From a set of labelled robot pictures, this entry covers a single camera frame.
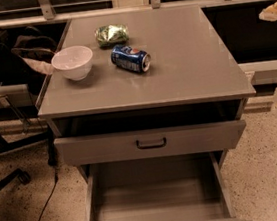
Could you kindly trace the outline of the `blue pepsi can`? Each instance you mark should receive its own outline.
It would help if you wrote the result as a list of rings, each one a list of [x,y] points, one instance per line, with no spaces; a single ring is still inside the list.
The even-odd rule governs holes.
[[[150,67],[150,55],[131,46],[118,44],[111,51],[111,62],[127,71],[145,73]]]

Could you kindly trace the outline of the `dark jacket on chair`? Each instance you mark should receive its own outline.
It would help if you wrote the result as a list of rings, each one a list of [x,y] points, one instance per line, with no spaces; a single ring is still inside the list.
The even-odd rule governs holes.
[[[27,85],[32,94],[38,95],[46,75],[51,75],[52,58],[57,51],[58,43],[38,28],[27,26],[14,43],[11,52],[25,63],[28,70]]]

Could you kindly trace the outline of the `white ceramic bowl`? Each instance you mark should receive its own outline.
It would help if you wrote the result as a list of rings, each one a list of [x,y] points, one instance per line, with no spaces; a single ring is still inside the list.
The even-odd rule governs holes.
[[[51,65],[68,80],[79,81],[92,69],[93,52],[86,46],[70,46],[54,55]]]

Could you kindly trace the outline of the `black office chair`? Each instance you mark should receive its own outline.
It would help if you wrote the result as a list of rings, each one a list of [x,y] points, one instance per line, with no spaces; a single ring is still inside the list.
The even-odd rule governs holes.
[[[0,29],[0,120],[19,119],[24,128],[29,128],[31,118],[38,113],[35,103],[43,80],[12,52],[9,33]],[[57,156],[50,129],[14,142],[6,141],[0,134],[0,154],[42,140],[48,141],[48,164],[55,165]]]

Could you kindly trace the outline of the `open grey middle drawer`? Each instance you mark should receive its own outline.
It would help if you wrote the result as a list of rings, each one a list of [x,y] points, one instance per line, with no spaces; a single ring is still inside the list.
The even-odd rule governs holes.
[[[214,154],[89,168],[84,221],[249,221],[235,216]]]

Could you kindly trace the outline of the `green chip bag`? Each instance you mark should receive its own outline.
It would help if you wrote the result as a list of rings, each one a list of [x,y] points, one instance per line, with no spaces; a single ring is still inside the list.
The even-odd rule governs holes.
[[[95,31],[95,39],[101,48],[126,43],[129,38],[129,29],[122,24],[100,26]]]

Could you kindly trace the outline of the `grey top drawer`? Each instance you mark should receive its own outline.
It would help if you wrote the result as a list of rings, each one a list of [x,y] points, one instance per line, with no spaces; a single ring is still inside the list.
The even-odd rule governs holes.
[[[74,136],[55,139],[55,146],[62,161],[73,166],[150,159],[235,148],[245,126],[244,120],[237,120],[99,136]],[[167,142],[163,148],[140,150],[136,147],[136,140],[161,138],[166,138]]]

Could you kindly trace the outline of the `grey drawer cabinet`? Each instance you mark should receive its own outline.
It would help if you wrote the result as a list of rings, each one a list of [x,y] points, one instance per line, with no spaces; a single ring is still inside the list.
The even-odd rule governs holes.
[[[111,63],[94,39],[102,25],[122,23],[129,44],[152,56],[138,74]],[[69,24],[64,45],[87,46],[93,67],[73,82],[54,73],[39,115],[56,138],[115,134],[242,120],[254,88],[197,6],[108,14]]]

